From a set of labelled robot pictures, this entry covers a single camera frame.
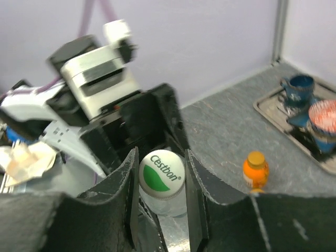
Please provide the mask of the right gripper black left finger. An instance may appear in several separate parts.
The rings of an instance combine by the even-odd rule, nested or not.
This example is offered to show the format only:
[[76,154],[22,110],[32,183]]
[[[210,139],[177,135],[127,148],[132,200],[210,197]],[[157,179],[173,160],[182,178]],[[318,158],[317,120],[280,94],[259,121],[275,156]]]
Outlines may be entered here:
[[139,153],[104,180],[65,193],[1,195],[1,251],[133,251],[138,241]]

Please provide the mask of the orange juice bottle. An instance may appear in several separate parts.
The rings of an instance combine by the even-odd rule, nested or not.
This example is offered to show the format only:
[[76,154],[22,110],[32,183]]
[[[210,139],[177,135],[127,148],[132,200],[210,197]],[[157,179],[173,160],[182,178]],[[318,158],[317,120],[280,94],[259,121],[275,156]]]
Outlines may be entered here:
[[269,165],[265,156],[259,151],[248,154],[243,163],[243,178],[253,189],[263,188],[268,181]]
[[264,190],[260,189],[260,188],[254,188],[250,191],[251,194],[257,194],[257,193],[265,193]]

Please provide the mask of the water bottle green label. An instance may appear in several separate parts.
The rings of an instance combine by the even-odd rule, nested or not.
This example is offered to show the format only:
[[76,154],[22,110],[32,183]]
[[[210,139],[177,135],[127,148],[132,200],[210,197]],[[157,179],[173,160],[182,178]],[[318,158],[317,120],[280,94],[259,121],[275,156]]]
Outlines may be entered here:
[[158,200],[146,194],[140,186],[140,195],[149,209],[157,215],[177,217],[184,215],[186,209],[185,184],[182,191],[174,198]]

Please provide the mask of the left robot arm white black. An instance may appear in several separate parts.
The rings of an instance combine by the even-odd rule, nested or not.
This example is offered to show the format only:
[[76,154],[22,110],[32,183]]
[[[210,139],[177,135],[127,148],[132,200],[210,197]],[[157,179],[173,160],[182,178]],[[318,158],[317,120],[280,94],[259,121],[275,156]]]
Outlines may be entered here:
[[48,59],[61,81],[39,91],[21,80],[1,98],[1,120],[25,140],[39,140],[91,168],[116,170],[132,149],[143,158],[190,147],[174,88],[139,88],[126,64],[136,46],[127,37],[100,46],[85,35]]

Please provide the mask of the white green bottle cap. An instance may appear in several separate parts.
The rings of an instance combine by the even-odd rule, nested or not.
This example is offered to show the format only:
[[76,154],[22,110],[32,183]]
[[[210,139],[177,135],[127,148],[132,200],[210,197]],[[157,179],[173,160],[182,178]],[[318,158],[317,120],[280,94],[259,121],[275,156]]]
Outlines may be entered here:
[[139,183],[143,191],[153,198],[174,198],[185,184],[185,166],[181,157],[169,150],[150,152],[140,162]]

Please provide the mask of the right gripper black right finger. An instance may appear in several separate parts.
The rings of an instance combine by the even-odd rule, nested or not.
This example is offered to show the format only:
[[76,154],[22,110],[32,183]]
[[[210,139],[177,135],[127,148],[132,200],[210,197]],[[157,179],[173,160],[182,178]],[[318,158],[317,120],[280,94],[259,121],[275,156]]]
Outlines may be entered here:
[[185,151],[191,251],[335,251],[335,197],[245,194]]

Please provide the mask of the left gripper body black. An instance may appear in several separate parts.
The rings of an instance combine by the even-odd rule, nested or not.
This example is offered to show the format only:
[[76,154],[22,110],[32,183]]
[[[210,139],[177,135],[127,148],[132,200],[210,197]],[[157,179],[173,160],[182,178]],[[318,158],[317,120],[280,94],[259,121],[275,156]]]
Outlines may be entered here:
[[106,175],[116,170],[133,148],[138,148],[143,159],[164,148],[184,155],[190,147],[175,89],[168,83],[137,91],[105,109],[80,130],[80,138]]

